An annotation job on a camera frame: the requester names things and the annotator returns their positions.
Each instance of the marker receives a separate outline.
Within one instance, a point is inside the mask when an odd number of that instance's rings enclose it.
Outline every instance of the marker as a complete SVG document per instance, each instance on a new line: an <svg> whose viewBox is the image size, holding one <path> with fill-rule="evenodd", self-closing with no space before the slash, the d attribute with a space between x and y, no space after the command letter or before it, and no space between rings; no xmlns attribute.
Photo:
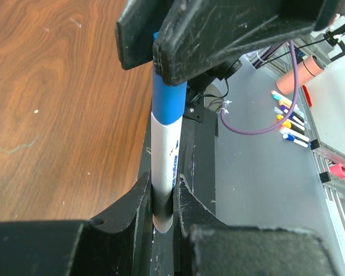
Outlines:
<svg viewBox="0 0 345 276"><path fill-rule="evenodd" d="M276 116L276 118L277 118L279 121L281 121L281 120L283 119L283 115L278 114L278 115ZM302 125L300 125L300 124L298 124L298 123L296 123L296 122L294 122L294 121L292 121L292 120L290 120L290 119L287 119L286 121L289 121L292 125L295 125L296 127L300 128L302 131L305 131L305 127L304 127L304 126L302 126Z"/></svg>
<svg viewBox="0 0 345 276"><path fill-rule="evenodd" d="M280 106L280 109L285 112L286 114L288 113L288 108L285 106L285 105L281 105ZM301 125L304 125L304 120L302 117L300 116L297 116L297 114L295 112L293 112L291 115L290 115L290 118L292 118L295 122L297 122L298 124L301 124Z"/></svg>
<svg viewBox="0 0 345 276"><path fill-rule="evenodd" d="M279 133L281 133L282 135L284 134L291 134L293 136L295 136L296 138L299 138L300 140L303 140L305 142L309 142L309 138L304 136L303 134L300 134L290 128L287 128L285 126L282 126L279 130Z"/></svg>
<svg viewBox="0 0 345 276"><path fill-rule="evenodd" d="M294 143L296 143L298 145L301 145L304 148L308 148L309 147L309 144L307 144L307 143L305 143L303 141L300 141L298 139L295 139L295 137L293 135L291 135L291 134L284 134L284 135L282 135L282 138L284 138L287 141L292 141L292 142L294 142Z"/></svg>
<svg viewBox="0 0 345 276"><path fill-rule="evenodd" d="M285 105L287 108L290 109L290 106L292 105L292 101L289 99L280 99L278 101L279 105ZM294 112L296 112L301 118L304 118L304 113L300 111L299 107L296 105L294 108Z"/></svg>
<svg viewBox="0 0 345 276"><path fill-rule="evenodd" d="M282 111L280 110L280 108L275 107L275 108L274 108L274 111L275 111L277 114L279 114L279 115L285 115L285 113L282 112Z"/></svg>
<svg viewBox="0 0 345 276"><path fill-rule="evenodd" d="M292 125L289 121L284 122L282 125L285 126L285 127L287 127L287 128L290 128L291 130L296 131L296 132L298 132L298 133L300 133L300 134L302 134L302 135L305 134L304 131L302 131L302 130L301 130L300 128L298 128L297 126Z"/></svg>
<svg viewBox="0 0 345 276"><path fill-rule="evenodd" d="M284 95L281 95L279 92L276 92L275 90L271 91L272 97L278 101L283 100L287 105L292 105L292 101L289 100L288 98L286 98ZM297 104L295 104L295 109L299 109L299 106Z"/></svg>
<svg viewBox="0 0 345 276"><path fill-rule="evenodd" d="M160 233L173 224L171 191L177 180L180 134L187 82L165 85L152 69L151 182L152 220Z"/></svg>

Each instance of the wooden table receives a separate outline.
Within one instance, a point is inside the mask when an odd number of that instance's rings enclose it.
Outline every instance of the wooden table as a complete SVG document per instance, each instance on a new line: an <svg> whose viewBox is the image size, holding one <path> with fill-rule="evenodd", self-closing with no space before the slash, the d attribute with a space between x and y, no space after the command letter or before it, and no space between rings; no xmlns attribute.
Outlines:
<svg viewBox="0 0 345 276"><path fill-rule="evenodd" d="M87 219L135 183L151 64L121 69L126 0L0 0L0 221Z"/></svg>

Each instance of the metal frame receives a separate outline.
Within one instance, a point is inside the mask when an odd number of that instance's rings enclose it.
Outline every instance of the metal frame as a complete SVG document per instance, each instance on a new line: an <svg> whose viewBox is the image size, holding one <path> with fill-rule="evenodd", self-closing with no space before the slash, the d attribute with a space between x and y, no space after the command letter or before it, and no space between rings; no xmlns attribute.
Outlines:
<svg viewBox="0 0 345 276"><path fill-rule="evenodd" d="M288 47L286 45L284 45L282 49L288 51ZM302 50L305 50L305 52L307 53L314 54L312 53L311 49L309 49L309 47L305 47ZM278 59L273 63L268 63L266 67L274 71L277 75L281 76L291 69L292 63L290 56L287 55L285 59L287 60L287 62ZM345 195L345 180L332 175L329 172L329 166L327 162L327 160L329 160L334 163L345 164L345 154L330 147L320 140L315 121L312 117L302 88L300 92L300 99L298 100L301 101L301 105L304 107L305 117L309 124L309 128L306 129L306 134L312 140L311 149L313 150L318 171L320 173L320 179L324 186L325 200L327 202L327 205L329 206L329 214L331 216L336 235L338 236L339 246L345 263L345 212L340 201L340 194ZM330 202L332 202L332 204L335 204L337 212L333 212L331 210L332 207L330 207Z"/></svg>

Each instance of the purple cable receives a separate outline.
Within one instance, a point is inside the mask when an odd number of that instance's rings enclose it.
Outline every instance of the purple cable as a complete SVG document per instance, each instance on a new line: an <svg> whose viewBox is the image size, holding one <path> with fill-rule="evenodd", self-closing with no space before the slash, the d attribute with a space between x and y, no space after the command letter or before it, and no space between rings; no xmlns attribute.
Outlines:
<svg viewBox="0 0 345 276"><path fill-rule="evenodd" d="M232 126L230 126L228 124L228 122L226 121L225 116L224 116L225 112L222 109L221 110L221 121L223 122L224 126L227 127L230 131L235 132L235 133L239 133L239 134L242 134L242 135L259 135L259 134L264 134L264 133L273 131L277 127L280 127L290 117L290 115L293 113L295 105L297 103L297 98L299 96L299 91L298 91L298 88L299 88L298 87L299 76L298 76L298 64L297 64L297 59L296 59L296 56L295 56L294 43L293 43L292 40L290 40L289 44L290 44L289 48L290 48L290 54L292 56L292 64L293 64L293 71L294 71L294 96L293 96L293 103L292 103L292 105L289 108L289 112L284 116L284 118L281 121L277 122L276 124L274 124L274 125L272 125L272 126L270 126L268 128L260 129L258 131L242 131L240 129L233 128Z"/></svg>

